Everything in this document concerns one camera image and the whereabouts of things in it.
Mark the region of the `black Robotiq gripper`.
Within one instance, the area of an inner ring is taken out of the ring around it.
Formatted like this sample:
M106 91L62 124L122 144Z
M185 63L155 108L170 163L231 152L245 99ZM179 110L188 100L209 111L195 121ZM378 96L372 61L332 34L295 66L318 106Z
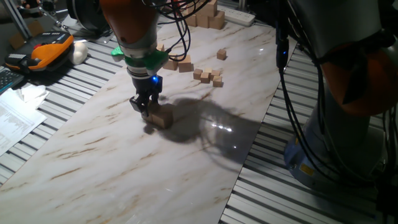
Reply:
M162 92L163 78L159 75L146 77L132 77L132 83L136 89L136 96L129 99L133 109L140 112L144 117L148 117L148 103L150 108L159 108L159 93ZM141 96L147 94L151 96L151 100Z

